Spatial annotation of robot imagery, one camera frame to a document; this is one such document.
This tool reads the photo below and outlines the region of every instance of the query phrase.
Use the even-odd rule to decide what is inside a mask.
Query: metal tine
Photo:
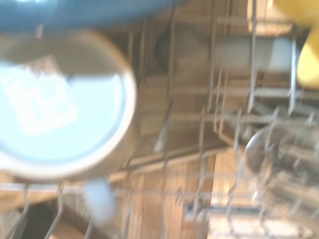
[[[255,100],[255,87],[256,87],[256,78],[257,71],[255,66],[255,51],[256,51],[256,27],[257,27],[257,0],[253,0],[253,31],[252,31],[252,44],[251,44],[251,69],[250,69],[250,93],[247,112],[253,108]]]
[[[198,213],[197,213],[197,215],[194,218],[196,237],[197,237],[197,239],[203,239],[203,235],[202,235],[202,232],[201,232],[201,229],[200,229],[200,224],[199,224],[199,222],[197,220],[197,217],[198,217]]]
[[[198,181],[198,186],[196,189],[194,202],[193,202],[193,215],[197,214],[199,209],[199,192],[203,186],[205,181],[205,157],[204,157],[204,133],[205,133],[205,114],[206,109],[203,107],[201,111],[201,118],[200,118],[200,126],[199,126],[199,139],[198,139],[198,148],[199,148],[199,160],[200,160],[200,177]]]
[[[139,89],[143,89],[143,86],[145,84],[146,80],[146,71],[145,71],[145,56],[146,56],[146,30],[147,30],[147,20],[144,20],[143,22],[143,28],[141,32],[141,38],[140,38],[140,58],[139,58],[139,74],[141,78],[141,83],[139,86]]]
[[[209,90],[208,90],[208,102],[207,112],[210,112],[213,100],[213,88],[215,81],[215,47],[216,47],[216,32],[217,32],[217,0],[212,0],[211,5],[211,42],[210,42],[210,76],[209,76]]]
[[[265,225],[265,209],[261,208],[259,213],[259,225],[264,230],[264,236],[268,237],[270,235],[269,228]]]
[[[169,131],[169,116],[171,112],[171,107],[172,107],[172,99],[169,100],[169,107],[167,110],[167,119],[165,120],[165,136],[168,138],[168,131]],[[164,239],[165,238],[165,197],[166,197],[166,184],[167,184],[167,163],[168,163],[168,144],[167,140],[162,145],[164,147],[164,164],[163,164],[163,174],[164,174],[164,179],[163,179],[163,184],[162,184],[162,189],[161,189],[161,235],[160,238]]]
[[[217,116],[217,113],[219,111],[219,107],[218,107],[218,104],[219,104],[219,92],[220,92],[220,86],[221,86],[221,79],[222,79],[222,76],[223,76],[223,71],[222,70],[219,70],[218,72],[218,83],[217,83],[217,94],[216,94],[216,101],[215,101],[215,117]],[[217,121],[214,120],[214,131],[217,132]]]
[[[28,185],[24,186],[23,189],[23,200],[24,200],[24,205],[23,205],[23,212],[21,216],[19,217],[18,221],[14,224],[14,226],[11,228],[10,232],[6,235],[5,239],[11,238],[12,234],[14,233],[15,229],[22,223],[23,219],[28,213],[29,210],[29,204],[28,204]]]
[[[241,159],[240,148],[239,148],[239,133],[240,133],[240,126],[241,126],[240,125],[241,114],[242,114],[242,109],[240,109],[238,111],[236,131],[235,131],[235,137],[234,137],[234,153],[235,153],[235,159],[236,159],[236,164],[237,164],[236,182],[234,183],[234,185],[230,188],[230,190],[227,193],[228,200],[227,200],[227,205],[226,205],[226,218],[227,218],[228,227],[230,228],[231,234],[234,235],[236,238],[239,238],[239,236],[236,235],[234,225],[232,223],[231,205],[232,205],[232,201],[233,201],[234,192],[241,181],[242,171],[243,171],[242,168],[244,168],[242,166],[243,160]]]
[[[132,188],[131,188],[131,181],[130,181],[131,173],[129,172],[125,178],[126,187],[127,187],[127,213],[126,213],[126,220],[125,220],[125,228],[124,228],[124,239],[129,238],[129,231],[130,231],[130,222],[131,222],[131,214],[132,214]]]
[[[165,116],[164,116],[163,124],[159,132],[159,136],[156,140],[156,143],[153,149],[153,152],[155,153],[162,152],[167,143],[169,117],[171,116],[172,108],[173,108],[173,99],[170,99]]]
[[[174,65],[175,65],[175,34],[176,34],[176,15],[177,8],[174,7],[171,13],[170,20],[170,46],[169,46],[169,69],[168,69],[168,82],[167,82],[167,100],[169,101],[172,96]]]
[[[89,226],[85,232],[84,239],[90,239],[90,235],[92,233],[93,228],[93,218],[90,220]]]
[[[297,64],[297,42],[296,42],[296,36],[294,34],[292,39],[292,63],[291,63],[291,75],[290,75],[290,97],[289,97],[289,109],[288,114],[291,115],[291,113],[294,111],[295,105],[296,105],[296,64]]]
[[[227,83],[228,83],[228,71],[226,71],[225,73],[225,81],[224,81],[224,90],[227,88]],[[222,107],[221,107],[221,114],[224,114],[224,107],[226,104],[226,95],[227,94],[223,94],[223,102],[222,102]],[[223,132],[223,123],[224,123],[224,119],[222,118],[219,122],[219,135],[222,135]]]
[[[128,203],[127,203],[127,214],[124,229],[124,239],[129,238],[130,222],[131,222],[131,207],[132,207],[132,192],[129,192]]]
[[[231,6],[230,5],[231,5],[230,0],[227,0],[227,4],[226,4],[226,15],[227,16],[230,14],[230,11],[231,11]],[[225,24],[223,33],[224,33],[224,35],[226,35],[228,32],[229,32],[229,25]],[[221,80],[223,78],[226,80],[226,77],[223,77],[223,70],[219,69],[219,71],[218,71],[217,93],[216,93],[216,100],[215,100],[215,116],[217,116],[217,113],[220,110],[218,108],[218,104],[219,104],[219,97],[220,97]],[[217,121],[214,121],[214,131],[217,133]]]
[[[266,142],[265,142],[265,153],[268,154],[270,152],[270,150],[272,149],[272,145],[270,145],[270,139],[271,139],[271,135],[272,135],[272,132],[273,132],[273,129],[276,125],[276,120],[278,118],[278,114],[280,112],[280,107],[277,107],[275,110],[274,110],[274,114],[273,114],[273,117],[272,117],[272,122],[271,122],[271,125],[270,125],[270,130],[269,130],[269,133],[267,135],[267,139],[266,139]]]
[[[133,64],[133,48],[134,48],[134,31],[129,32],[129,39],[128,39],[128,60],[130,65]]]
[[[51,234],[53,233],[54,229],[56,228],[56,226],[58,225],[61,217],[62,217],[62,214],[63,214],[63,198],[62,198],[62,191],[63,191],[63,188],[62,186],[59,187],[58,189],[58,198],[57,198],[57,204],[58,204],[58,214],[56,215],[48,233],[46,234],[45,238],[44,239],[49,239]]]
[[[163,166],[163,173],[164,173],[164,180],[161,190],[161,224],[160,224],[160,238],[165,238],[165,197],[166,197],[166,184],[167,184],[167,153],[164,156],[165,158],[165,164]]]
[[[308,117],[305,125],[306,126],[310,126],[313,124],[313,121],[314,121],[314,118],[315,118],[315,113],[311,113],[310,116]]]
[[[210,229],[210,225],[209,225],[208,212],[205,212],[205,213],[204,213],[204,225],[205,225],[205,228],[206,228],[208,234],[211,233],[211,229]]]

